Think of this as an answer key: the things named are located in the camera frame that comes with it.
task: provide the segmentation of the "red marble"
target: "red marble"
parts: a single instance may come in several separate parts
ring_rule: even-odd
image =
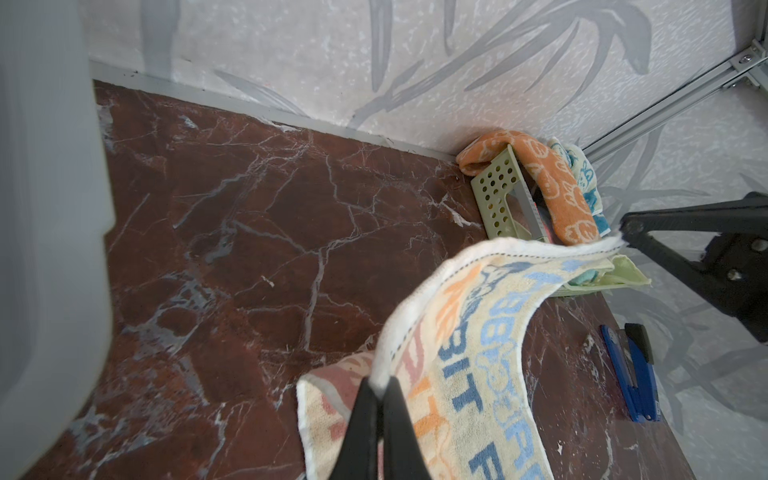
[[[25,478],[300,477],[296,380],[371,348],[400,300],[485,238],[468,179],[171,98],[96,95],[114,338],[88,403]],[[525,337],[555,477],[692,478],[665,424],[628,421],[600,323],[615,326],[600,296],[548,300]]]

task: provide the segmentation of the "leaf pattern wallpaper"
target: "leaf pattern wallpaper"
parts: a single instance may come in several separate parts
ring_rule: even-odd
[[[595,164],[606,218],[768,193],[768,98],[740,84],[721,91]],[[696,259],[713,235],[656,232]],[[654,347],[662,411],[699,480],[765,478],[768,348],[645,255],[651,287],[605,295]]]
[[[750,1],[80,6],[96,61],[455,154],[500,127],[591,143],[735,53]]]

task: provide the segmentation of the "screw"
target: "screw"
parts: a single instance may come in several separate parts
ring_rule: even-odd
[[[756,252],[764,252],[765,250],[768,250],[768,240],[758,238],[757,240],[753,241],[752,250],[755,250]]]
[[[741,274],[739,270],[736,270],[735,268],[728,270],[728,280],[731,280],[733,282],[737,282],[744,278],[744,275]]]
[[[632,220],[627,223],[627,233],[640,233],[645,230],[645,225],[639,220]]]

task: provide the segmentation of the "stapler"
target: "stapler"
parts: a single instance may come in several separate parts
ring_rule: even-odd
[[[600,330],[616,371],[621,392],[624,394],[630,418],[633,422],[659,422],[661,409],[654,376],[654,356],[650,350],[645,327],[639,323],[624,325],[623,332],[629,345],[628,356],[632,362],[632,372],[627,367],[626,350],[622,346],[619,335],[608,325],[601,325]]]

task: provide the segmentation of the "metal bracket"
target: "metal bracket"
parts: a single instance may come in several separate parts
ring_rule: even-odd
[[[746,50],[731,57],[728,62],[739,73],[750,70],[766,60],[766,49],[757,41],[752,40],[752,45]]]
[[[763,84],[761,73],[767,73],[765,80],[768,81],[768,72],[758,72],[757,69],[768,65],[767,59],[768,52],[766,52],[763,44],[757,39],[752,40],[752,45],[748,49],[734,55],[731,59],[724,61],[615,128],[600,140],[586,147],[584,154],[592,163],[606,158],[623,146],[693,107],[704,98],[717,93],[721,88],[732,87],[743,79],[756,82],[766,89],[768,83]]]

